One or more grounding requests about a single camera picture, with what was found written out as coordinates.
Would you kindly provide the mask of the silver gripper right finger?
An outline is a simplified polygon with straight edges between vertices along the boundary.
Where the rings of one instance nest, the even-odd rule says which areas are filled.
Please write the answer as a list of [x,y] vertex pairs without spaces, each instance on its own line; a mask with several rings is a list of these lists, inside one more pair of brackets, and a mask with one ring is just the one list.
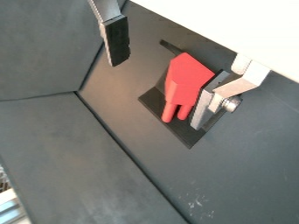
[[260,87],[269,73],[266,66],[240,54],[231,65],[231,73],[221,71],[201,91],[191,127],[195,130],[209,127],[221,112],[233,113],[242,102],[240,95]]

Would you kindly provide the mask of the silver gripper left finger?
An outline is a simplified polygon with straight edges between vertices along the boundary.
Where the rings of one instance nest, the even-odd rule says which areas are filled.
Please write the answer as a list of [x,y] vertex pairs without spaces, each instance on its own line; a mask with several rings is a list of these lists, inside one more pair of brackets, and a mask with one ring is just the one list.
[[131,54],[127,16],[122,14],[118,0],[89,0],[89,4],[98,19],[109,63],[117,67]]

